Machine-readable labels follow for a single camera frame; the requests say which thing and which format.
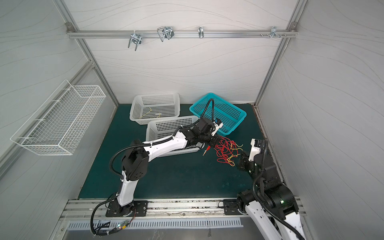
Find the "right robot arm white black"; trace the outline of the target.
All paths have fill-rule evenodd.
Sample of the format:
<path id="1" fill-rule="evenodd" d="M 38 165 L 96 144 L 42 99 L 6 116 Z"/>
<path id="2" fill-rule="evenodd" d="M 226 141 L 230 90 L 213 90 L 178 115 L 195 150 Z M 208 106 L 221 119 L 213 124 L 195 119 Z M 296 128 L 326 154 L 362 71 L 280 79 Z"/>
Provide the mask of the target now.
<path id="1" fill-rule="evenodd" d="M 238 194 L 238 211 L 251 217 L 264 239 L 305 239 L 299 206 L 281 180 L 268 140 L 252 139 L 250 153 L 242 155 L 238 168 L 252 179 L 251 189 Z"/>

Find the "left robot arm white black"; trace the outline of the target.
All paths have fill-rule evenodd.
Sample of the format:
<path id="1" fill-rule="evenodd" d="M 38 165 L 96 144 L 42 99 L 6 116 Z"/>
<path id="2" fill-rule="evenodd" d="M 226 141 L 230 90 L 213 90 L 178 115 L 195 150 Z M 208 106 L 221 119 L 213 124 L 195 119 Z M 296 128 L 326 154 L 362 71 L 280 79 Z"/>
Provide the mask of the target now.
<path id="1" fill-rule="evenodd" d="M 120 190 L 101 203 L 116 201 L 119 208 L 133 203 L 134 192 L 139 179 L 148 170 L 148 164 L 157 157 L 172 152 L 196 146 L 213 146 L 216 144 L 217 131 L 223 123 L 214 119 L 214 99 L 209 99 L 202 116 L 194 123 L 179 126 L 172 135 L 156 141 L 136 141 L 115 153 L 109 161 L 110 171 L 119 176 L 122 182 Z"/>

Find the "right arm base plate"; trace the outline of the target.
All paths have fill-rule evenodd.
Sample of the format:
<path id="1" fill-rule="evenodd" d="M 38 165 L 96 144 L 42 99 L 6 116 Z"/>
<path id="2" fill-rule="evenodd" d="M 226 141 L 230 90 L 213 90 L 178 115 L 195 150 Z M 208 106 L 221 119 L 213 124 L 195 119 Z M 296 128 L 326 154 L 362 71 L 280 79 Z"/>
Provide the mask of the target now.
<path id="1" fill-rule="evenodd" d="M 239 209 L 237 200 L 234 199 L 224 199 L 218 204 L 218 207 L 224 210 L 225 216 L 247 215 L 245 211 Z"/>

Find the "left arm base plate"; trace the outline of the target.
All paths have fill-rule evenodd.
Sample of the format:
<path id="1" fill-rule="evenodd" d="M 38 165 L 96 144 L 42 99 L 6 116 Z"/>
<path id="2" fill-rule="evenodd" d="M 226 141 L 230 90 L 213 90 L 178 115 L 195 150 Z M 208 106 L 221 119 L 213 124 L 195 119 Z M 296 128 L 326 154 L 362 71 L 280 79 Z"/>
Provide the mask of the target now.
<path id="1" fill-rule="evenodd" d="M 106 217 L 145 217 L 147 214 L 148 201 L 133 201 L 128 205 L 121 206 L 117 200 L 108 203 Z"/>

